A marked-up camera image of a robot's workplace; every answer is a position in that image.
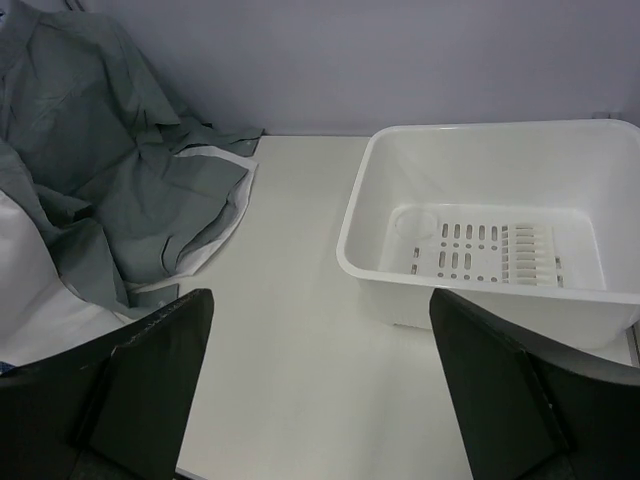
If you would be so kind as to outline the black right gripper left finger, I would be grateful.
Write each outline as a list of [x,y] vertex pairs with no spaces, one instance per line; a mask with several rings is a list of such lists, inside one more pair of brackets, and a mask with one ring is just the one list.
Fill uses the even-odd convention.
[[214,297],[152,314],[1,376],[4,479],[171,479]]

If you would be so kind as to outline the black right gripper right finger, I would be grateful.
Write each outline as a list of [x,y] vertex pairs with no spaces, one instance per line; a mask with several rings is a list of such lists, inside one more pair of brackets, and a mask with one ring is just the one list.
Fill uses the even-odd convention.
[[636,479],[639,371],[447,290],[429,315],[476,479]]

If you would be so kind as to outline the grey button-up shirt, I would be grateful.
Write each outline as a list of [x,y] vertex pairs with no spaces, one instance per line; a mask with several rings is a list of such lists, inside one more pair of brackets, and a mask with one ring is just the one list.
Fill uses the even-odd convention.
[[1,187],[82,299],[174,301],[240,215],[260,137],[199,119],[111,18],[2,3]]

